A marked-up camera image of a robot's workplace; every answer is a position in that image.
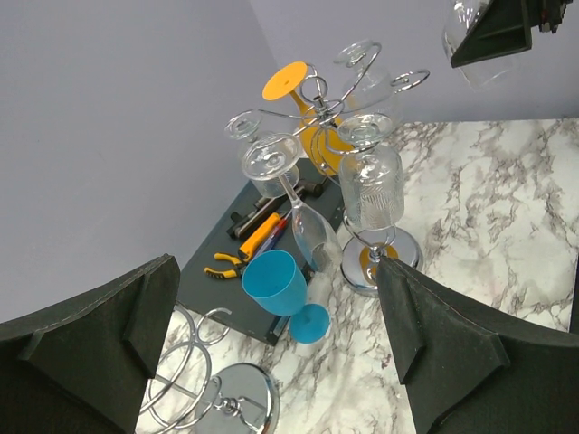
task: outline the tool mat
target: tool mat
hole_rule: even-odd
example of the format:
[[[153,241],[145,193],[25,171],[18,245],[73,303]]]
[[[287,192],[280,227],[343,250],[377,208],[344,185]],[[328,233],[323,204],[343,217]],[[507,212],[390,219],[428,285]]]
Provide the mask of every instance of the tool mat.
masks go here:
[[[300,179],[302,180],[312,183],[321,183],[324,180],[323,175],[316,170],[308,159],[300,159],[298,168]],[[205,267],[219,269],[231,267],[232,264],[228,262],[215,261],[214,254],[215,252],[237,254],[242,241],[232,239],[227,234],[227,229],[233,224],[230,216],[232,212],[246,215],[253,211],[253,204],[260,198],[260,194],[252,183],[245,185],[223,217],[207,235],[197,252],[183,268],[177,300],[188,309],[199,314],[206,314],[217,307],[228,308],[232,311],[230,315],[219,313],[214,319],[247,336],[266,344],[275,345],[287,324],[287,318],[281,318],[263,310],[245,294],[240,278],[218,280],[204,274]],[[344,209],[342,193],[337,185],[327,182],[325,191],[319,198],[306,195],[303,200],[321,213],[332,227],[337,230],[342,222]],[[286,201],[277,212],[289,210],[290,201]],[[290,253],[304,273],[306,280],[309,281],[312,276],[311,270],[298,250],[290,226],[291,221],[289,221],[288,228],[276,244],[275,249],[285,250]]]

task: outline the glass stem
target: glass stem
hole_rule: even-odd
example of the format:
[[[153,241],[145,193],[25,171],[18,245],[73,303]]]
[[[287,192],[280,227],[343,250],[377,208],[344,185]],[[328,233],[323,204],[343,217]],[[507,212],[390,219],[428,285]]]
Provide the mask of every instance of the glass stem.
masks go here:
[[[298,195],[296,194],[296,191],[291,186],[290,181],[288,181],[288,178],[286,178],[285,175],[281,175],[278,179],[280,179],[281,186],[283,186],[284,190],[286,191],[286,194],[289,197],[289,201],[291,202],[291,206],[295,207],[296,205],[298,205],[299,202],[301,202],[301,200],[299,199]]]

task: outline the marble surface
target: marble surface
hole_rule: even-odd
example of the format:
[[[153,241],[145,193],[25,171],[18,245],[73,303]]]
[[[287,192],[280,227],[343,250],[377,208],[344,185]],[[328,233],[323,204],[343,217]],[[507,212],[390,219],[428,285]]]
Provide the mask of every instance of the marble surface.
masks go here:
[[[406,173],[399,225],[422,247],[422,272],[566,330],[579,251],[579,121],[410,124],[391,142]],[[338,237],[347,241],[343,228]],[[271,348],[231,331],[209,349],[213,372],[238,362],[270,372],[280,390],[279,434],[414,433],[378,300],[352,293],[339,272],[331,281],[315,277],[309,296],[329,308],[327,338],[303,345],[284,335]],[[208,322],[204,334],[221,330]],[[174,314],[166,344],[185,334]],[[199,383],[204,364],[190,365],[187,385]],[[175,362],[160,369],[170,373]],[[184,405],[182,395],[169,396],[159,411],[169,417]],[[138,422],[138,432],[155,427],[147,414]]]

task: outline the black object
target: black object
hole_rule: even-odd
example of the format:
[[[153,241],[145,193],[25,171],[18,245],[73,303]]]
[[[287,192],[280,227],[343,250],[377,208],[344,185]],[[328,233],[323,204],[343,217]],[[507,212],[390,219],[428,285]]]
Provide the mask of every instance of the black object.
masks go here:
[[[465,297],[397,259],[378,294],[417,434],[579,432],[579,336]]]
[[[490,0],[451,57],[452,68],[530,50],[531,28],[555,33],[573,0]]]
[[[319,184],[323,181],[323,176],[309,160],[299,160],[298,167],[302,177],[309,182]],[[218,321],[266,344],[275,345],[283,327],[287,324],[287,318],[280,318],[264,311],[243,292],[240,279],[215,280],[204,274],[204,267],[214,262],[216,251],[232,254],[242,243],[232,240],[225,232],[230,224],[231,212],[237,211],[239,214],[245,214],[252,209],[253,203],[259,198],[260,194],[253,184],[248,183],[243,188],[222,219],[217,222],[197,252],[182,269],[178,299],[187,308],[199,314],[206,314],[216,307],[226,307],[232,311],[232,314],[229,316],[217,314],[215,318]],[[304,202],[326,217],[333,228],[337,229],[342,222],[342,193],[337,185],[328,184],[326,191],[319,198],[306,195]],[[286,201],[278,212],[286,212],[289,209],[290,203]],[[285,230],[275,248],[289,252],[298,262],[306,279],[310,278],[309,267],[299,253],[291,228]]]
[[[241,241],[246,241],[255,231],[257,231],[261,224],[268,220],[270,216],[276,212],[287,200],[288,196],[285,195],[276,197],[275,199],[271,199],[269,202],[267,202],[257,212],[251,212],[248,214],[248,217],[251,217],[249,217],[243,225],[235,229],[233,232],[234,237]]]
[[[132,433],[179,284],[172,256],[0,325],[0,432]]]
[[[575,285],[573,290],[573,305],[571,306],[569,333],[579,335],[579,259],[577,259],[577,271],[575,272]]]
[[[302,179],[296,185],[295,191],[300,198],[303,198],[304,194],[320,197],[324,193],[327,182],[327,178],[321,183],[311,183]],[[244,217],[241,217],[238,212],[232,212],[231,218],[234,224],[226,231],[231,238],[246,241],[272,213],[276,212],[288,200],[288,196],[284,194],[281,197],[268,199],[261,204],[263,199],[261,198],[253,205],[257,210],[250,212]]]

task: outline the glass base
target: glass base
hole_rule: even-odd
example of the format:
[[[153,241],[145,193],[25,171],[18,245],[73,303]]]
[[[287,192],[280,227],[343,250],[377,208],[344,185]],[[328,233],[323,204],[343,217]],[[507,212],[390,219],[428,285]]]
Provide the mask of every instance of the glass base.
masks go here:
[[[391,231],[391,228],[381,231],[362,231],[359,235],[369,243],[384,242]],[[414,237],[403,229],[396,227],[396,238],[388,247],[387,253],[388,257],[397,258],[415,269],[420,270],[422,267],[420,247]],[[365,297],[378,297],[378,287],[365,272],[370,262],[369,249],[352,238],[344,248],[342,275],[354,292]]]
[[[193,427],[199,434],[271,434],[280,414],[280,397],[271,377],[260,367],[237,363],[216,375],[221,379],[220,395],[240,402],[243,418],[257,430],[243,425],[239,414],[227,409],[211,409]],[[197,413],[204,410],[200,405]]]
[[[312,303],[291,317],[289,333],[300,344],[313,344],[326,335],[329,323],[326,308]]]

